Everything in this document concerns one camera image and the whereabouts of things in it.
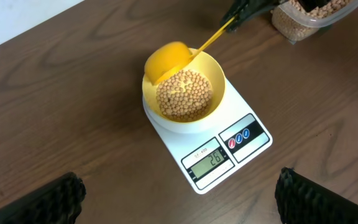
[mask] yellow handle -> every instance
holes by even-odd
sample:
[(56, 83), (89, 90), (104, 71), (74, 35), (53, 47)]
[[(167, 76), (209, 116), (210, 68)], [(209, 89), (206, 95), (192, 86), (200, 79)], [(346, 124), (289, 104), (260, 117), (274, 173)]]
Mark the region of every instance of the yellow handle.
[(229, 21), (227, 21), (211, 38), (209, 38), (205, 44), (203, 44), (192, 56), (191, 59), (193, 60), (200, 52), (205, 50), (210, 44), (212, 44), (220, 35), (224, 33), (225, 28), (234, 20), (236, 16), (233, 16)]

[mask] white wall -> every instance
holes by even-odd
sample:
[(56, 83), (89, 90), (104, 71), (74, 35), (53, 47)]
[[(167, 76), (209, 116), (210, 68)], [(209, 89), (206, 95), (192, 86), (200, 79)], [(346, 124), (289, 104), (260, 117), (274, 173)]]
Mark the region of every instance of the white wall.
[(0, 44), (83, 0), (0, 0)]

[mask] plastic container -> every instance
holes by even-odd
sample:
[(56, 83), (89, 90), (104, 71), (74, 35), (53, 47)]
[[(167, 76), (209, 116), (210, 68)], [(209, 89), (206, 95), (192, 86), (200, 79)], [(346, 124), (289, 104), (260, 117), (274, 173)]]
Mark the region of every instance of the plastic container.
[(358, 7), (358, 0), (352, 0), (342, 9), (325, 18), (319, 19), (308, 16), (296, 9), (290, 2), (286, 2), (273, 11), (272, 24), (286, 38), (299, 41), (314, 34), (321, 27), (329, 26), (347, 16)]

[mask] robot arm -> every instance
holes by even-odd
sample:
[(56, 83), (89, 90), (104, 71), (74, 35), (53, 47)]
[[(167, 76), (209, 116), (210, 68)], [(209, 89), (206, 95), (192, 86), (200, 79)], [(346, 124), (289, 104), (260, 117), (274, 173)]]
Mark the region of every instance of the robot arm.
[[(237, 15), (236, 19), (226, 28), (227, 32), (235, 31), (243, 22), (251, 20), (263, 12), (270, 11), (288, 0), (235, 0), (229, 11), (221, 20), (221, 26), (230, 18)], [(330, 0), (298, 0), (306, 12), (316, 7), (325, 6)]]

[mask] digital kitchen scale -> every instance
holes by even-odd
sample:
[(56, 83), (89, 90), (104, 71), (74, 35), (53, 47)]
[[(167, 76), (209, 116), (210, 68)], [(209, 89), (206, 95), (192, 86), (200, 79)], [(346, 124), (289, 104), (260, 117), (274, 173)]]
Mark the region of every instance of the digital kitchen scale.
[(260, 119), (227, 79), (224, 98), (213, 113), (213, 126), (204, 131), (170, 131), (158, 123), (161, 118), (144, 99), (143, 107), (187, 181), (199, 194), (217, 186), (273, 142)]

